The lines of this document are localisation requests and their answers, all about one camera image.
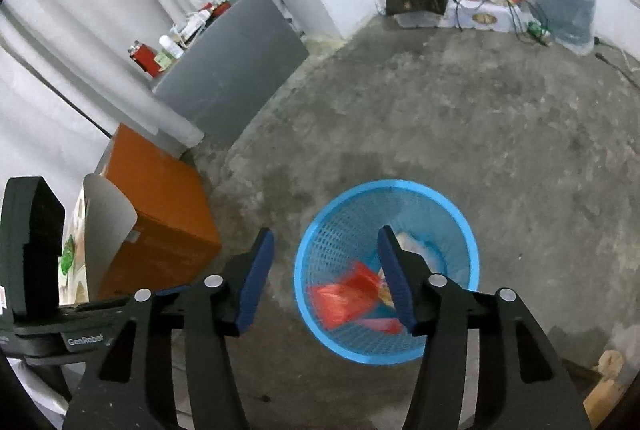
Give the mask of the red snack wrapper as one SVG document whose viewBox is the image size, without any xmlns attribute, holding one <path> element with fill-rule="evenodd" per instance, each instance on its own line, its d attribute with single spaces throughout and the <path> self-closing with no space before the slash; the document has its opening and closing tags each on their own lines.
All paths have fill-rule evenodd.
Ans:
<svg viewBox="0 0 640 430">
<path fill-rule="evenodd" d="M 395 311 L 395 305 L 382 270 L 373 272 L 356 262 L 337 282 L 309 286 L 307 293 L 325 330 L 350 323 L 386 335 L 399 335 L 404 330 L 398 317 L 387 313 Z"/>
</svg>

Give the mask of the orange cardboard box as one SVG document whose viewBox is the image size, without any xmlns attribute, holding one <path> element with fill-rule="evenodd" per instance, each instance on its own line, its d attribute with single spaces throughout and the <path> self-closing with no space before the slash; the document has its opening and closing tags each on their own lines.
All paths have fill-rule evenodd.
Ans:
<svg viewBox="0 0 640 430">
<path fill-rule="evenodd" d="M 100 175 L 124 193 L 137 215 L 100 277 L 100 299 L 189 284 L 218 255 L 220 236 L 194 168 L 121 124 L 100 161 Z"/>
</svg>

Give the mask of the red can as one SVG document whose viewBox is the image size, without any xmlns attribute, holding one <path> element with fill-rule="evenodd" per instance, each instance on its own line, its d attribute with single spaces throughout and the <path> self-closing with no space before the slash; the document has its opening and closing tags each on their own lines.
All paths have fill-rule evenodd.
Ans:
<svg viewBox="0 0 640 430">
<path fill-rule="evenodd" d="M 143 42 L 135 40 L 128 48 L 128 54 L 130 59 L 151 77 L 156 78 L 162 72 L 160 65 L 155 61 L 156 52 Z"/>
</svg>

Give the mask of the white bottle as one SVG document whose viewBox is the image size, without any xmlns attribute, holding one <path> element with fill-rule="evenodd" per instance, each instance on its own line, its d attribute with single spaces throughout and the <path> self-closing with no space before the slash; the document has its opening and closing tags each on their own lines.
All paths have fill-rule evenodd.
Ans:
<svg viewBox="0 0 640 430">
<path fill-rule="evenodd" d="M 178 42 L 175 42 L 169 35 L 160 36 L 158 41 L 160 42 L 160 46 L 175 60 L 179 60 L 183 56 L 184 50 Z"/>
</svg>

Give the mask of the grey cabinet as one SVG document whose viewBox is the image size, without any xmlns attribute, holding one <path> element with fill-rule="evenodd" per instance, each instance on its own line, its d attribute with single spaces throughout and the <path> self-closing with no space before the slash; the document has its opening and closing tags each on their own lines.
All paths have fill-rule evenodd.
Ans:
<svg viewBox="0 0 640 430">
<path fill-rule="evenodd" d="M 272 0 L 232 0 L 152 92 L 206 137 L 230 145 L 307 57 Z"/>
</svg>

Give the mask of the white curtain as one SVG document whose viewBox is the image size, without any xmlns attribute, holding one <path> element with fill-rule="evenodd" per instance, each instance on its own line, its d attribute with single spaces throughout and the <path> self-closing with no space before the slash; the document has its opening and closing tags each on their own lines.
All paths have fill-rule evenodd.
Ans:
<svg viewBox="0 0 640 430">
<path fill-rule="evenodd" d="M 3 0 L 1 176 L 40 176 L 63 203 L 124 124 L 171 154 L 208 138 L 158 100 L 130 59 L 206 0 Z"/>
</svg>

